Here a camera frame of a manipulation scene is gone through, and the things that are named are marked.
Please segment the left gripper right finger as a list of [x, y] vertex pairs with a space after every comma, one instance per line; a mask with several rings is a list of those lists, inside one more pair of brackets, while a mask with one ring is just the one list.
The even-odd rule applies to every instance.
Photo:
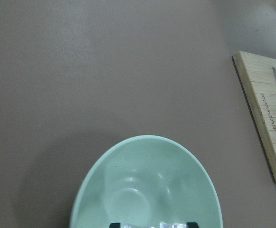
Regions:
[[198, 228], [197, 222], [187, 222], [186, 223], [187, 228]]

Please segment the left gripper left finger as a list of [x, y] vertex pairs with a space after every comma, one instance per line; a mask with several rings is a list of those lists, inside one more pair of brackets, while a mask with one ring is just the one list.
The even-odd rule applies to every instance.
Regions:
[[109, 228], [120, 228], [121, 227], [121, 224], [120, 223], [111, 223], [109, 225]]

